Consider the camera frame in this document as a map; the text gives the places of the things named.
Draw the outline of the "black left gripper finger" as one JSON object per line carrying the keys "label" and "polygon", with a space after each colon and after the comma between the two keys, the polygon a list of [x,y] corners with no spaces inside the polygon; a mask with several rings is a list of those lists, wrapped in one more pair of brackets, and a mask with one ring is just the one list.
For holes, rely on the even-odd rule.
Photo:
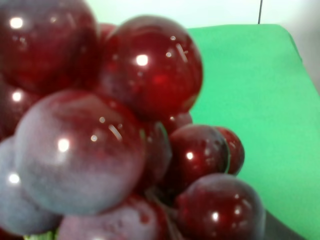
{"label": "black left gripper finger", "polygon": [[264,240],[305,240],[305,238],[266,211]]}

